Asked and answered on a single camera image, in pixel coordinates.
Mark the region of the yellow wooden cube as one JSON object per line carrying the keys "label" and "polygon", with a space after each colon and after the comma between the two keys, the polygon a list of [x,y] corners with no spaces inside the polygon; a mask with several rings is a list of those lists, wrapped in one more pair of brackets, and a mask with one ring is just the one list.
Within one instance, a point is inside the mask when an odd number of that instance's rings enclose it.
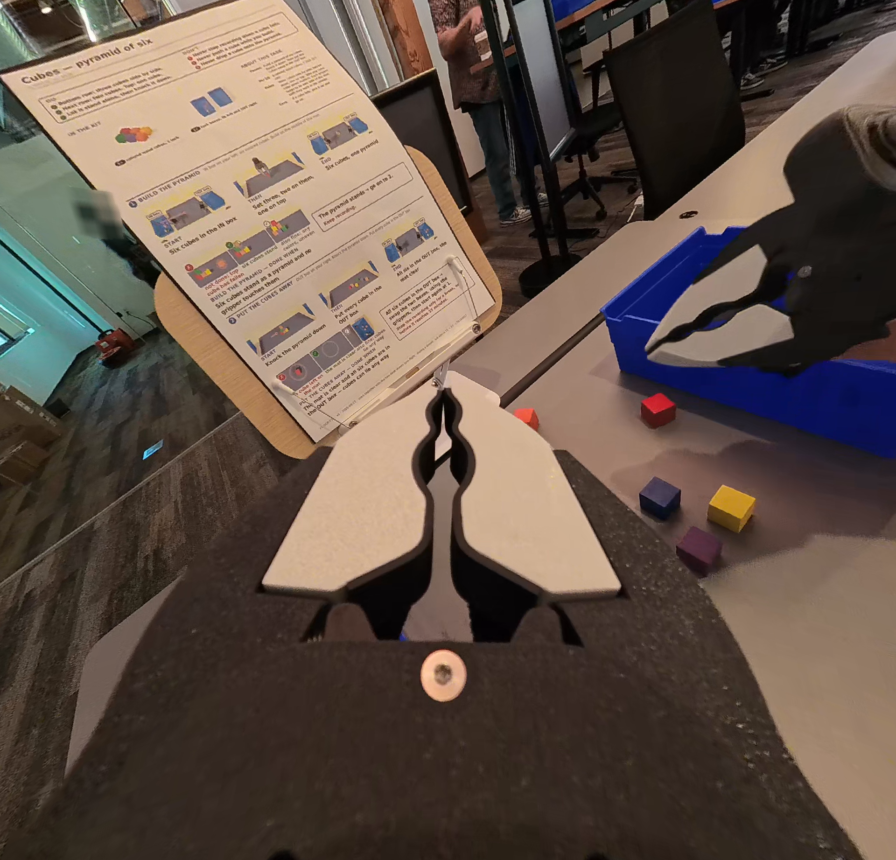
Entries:
{"label": "yellow wooden cube", "polygon": [[745,529],[756,510],[756,497],[721,485],[711,497],[707,508],[707,520],[733,533]]}

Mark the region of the rolling whiteboard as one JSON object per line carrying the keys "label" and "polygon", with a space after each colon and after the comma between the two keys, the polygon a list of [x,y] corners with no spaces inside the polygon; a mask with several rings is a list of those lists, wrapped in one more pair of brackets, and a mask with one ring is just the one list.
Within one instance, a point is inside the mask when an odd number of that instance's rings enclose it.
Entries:
{"label": "rolling whiteboard", "polygon": [[557,252],[521,272],[521,293],[533,298],[573,269],[581,257],[568,246],[569,229],[556,159],[573,137],[572,94],[556,34],[551,0],[504,0],[530,109]]}

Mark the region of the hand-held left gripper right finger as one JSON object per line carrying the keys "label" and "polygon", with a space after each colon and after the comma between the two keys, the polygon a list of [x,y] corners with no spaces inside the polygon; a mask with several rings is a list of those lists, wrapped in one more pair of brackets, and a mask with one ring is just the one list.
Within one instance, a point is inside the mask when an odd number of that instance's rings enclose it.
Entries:
{"label": "hand-held left gripper right finger", "polygon": [[446,376],[457,483],[454,573],[493,575],[536,603],[616,597],[609,557],[550,444],[458,374]]}

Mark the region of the instruction sheet on stand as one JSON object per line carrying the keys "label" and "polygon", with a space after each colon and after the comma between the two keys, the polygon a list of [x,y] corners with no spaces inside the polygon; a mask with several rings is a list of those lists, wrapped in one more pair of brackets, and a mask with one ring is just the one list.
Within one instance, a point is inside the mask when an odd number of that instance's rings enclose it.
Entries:
{"label": "instruction sheet on stand", "polygon": [[[474,342],[484,336],[497,322],[502,308],[503,294],[496,272],[483,252],[442,177],[427,157],[416,149],[406,147],[442,215],[454,231],[469,264],[481,278],[494,302],[479,318],[479,331],[470,337],[454,339],[431,360],[420,364],[412,373],[399,379],[394,390],[374,401],[363,416],[389,406],[434,378],[440,364],[454,361]],[[330,447],[346,433],[349,425],[337,425],[320,440],[312,440],[275,399],[272,391],[250,371],[218,331],[213,328],[190,302],[180,287],[162,273],[154,289],[155,311],[162,327],[185,353],[204,371],[228,397],[249,423],[280,453],[297,460],[308,458],[322,447]]]}

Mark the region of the black office chair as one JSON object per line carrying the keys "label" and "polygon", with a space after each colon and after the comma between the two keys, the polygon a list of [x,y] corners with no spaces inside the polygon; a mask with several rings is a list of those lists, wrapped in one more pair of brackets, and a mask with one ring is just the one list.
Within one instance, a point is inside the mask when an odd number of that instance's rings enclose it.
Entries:
{"label": "black office chair", "polygon": [[745,147],[738,87],[711,0],[607,51],[609,83],[654,220]]}

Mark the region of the blue wooden cube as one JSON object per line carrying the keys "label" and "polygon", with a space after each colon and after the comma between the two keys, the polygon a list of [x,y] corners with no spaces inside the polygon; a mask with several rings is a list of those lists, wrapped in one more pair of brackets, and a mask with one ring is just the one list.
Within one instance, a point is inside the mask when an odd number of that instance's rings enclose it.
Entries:
{"label": "blue wooden cube", "polygon": [[660,477],[652,477],[639,493],[642,511],[653,518],[667,520],[680,508],[682,491]]}

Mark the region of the purple wooden cube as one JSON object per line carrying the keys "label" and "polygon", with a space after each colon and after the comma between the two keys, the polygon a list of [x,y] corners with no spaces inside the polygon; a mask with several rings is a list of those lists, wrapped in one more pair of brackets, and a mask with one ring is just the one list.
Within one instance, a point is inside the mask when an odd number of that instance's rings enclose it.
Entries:
{"label": "purple wooden cube", "polygon": [[722,541],[698,527],[690,527],[676,543],[676,554],[699,577],[709,576],[721,560]]}

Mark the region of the black framed screen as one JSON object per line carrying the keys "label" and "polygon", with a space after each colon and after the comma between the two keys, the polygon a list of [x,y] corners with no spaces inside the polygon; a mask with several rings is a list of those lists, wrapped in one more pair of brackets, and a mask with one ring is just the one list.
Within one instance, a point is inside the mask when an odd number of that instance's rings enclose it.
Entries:
{"label": "black framed screen", "polygon": [[469,177],[437,70],[420,72],[370,99],[401,143],[434,165],[461,213],[470,216],[474,205]]}

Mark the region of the printed instruction sheet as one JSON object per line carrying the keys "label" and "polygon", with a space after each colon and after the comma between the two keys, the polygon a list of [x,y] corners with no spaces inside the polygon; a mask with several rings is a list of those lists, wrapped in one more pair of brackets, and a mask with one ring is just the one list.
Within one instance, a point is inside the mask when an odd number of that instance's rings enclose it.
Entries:
{"label": "printed instruction sheet", "polygon": [[405,145],[284,0],[224,0],[2,82],[271,391],[350,315],[467,259]]}

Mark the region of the wooden post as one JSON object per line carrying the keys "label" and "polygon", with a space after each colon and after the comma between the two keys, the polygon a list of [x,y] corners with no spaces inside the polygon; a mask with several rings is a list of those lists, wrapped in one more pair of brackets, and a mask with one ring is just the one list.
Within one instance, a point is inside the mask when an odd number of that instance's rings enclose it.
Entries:
{"label": "wooden post", "polygon": [[376,0],[383,15],[403,80],[433,68],[414,0]]}

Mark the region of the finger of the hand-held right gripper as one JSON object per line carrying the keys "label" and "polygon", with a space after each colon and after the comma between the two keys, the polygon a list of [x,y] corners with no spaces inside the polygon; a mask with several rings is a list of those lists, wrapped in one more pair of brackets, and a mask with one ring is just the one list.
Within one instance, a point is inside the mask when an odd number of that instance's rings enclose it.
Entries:
{"label": "finger of the hand-held right gripper", "polygon": [[685,368],[718,368],[722,361],[765,350],[794,338],[790,317],[772,307],[749,307],[712,329],[683,339],[660,341],[646,350],[656,364]]}
{"label": "finger of the hand-held right gripper", "polygon": [[790,266],[753,245],[701,273],[658,324],[660,339],[789,339],[790,317],[771,303],[790,283]]}

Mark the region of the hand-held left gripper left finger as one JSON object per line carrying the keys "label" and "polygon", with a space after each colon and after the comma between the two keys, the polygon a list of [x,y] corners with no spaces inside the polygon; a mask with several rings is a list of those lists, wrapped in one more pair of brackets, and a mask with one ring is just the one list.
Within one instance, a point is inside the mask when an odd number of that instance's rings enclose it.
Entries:
{"label": "hand-held left gripper left finger", "polygon": [[442,398],[422,386],[337,441],[263,575],[266,592],[341,600],[431,554]]}

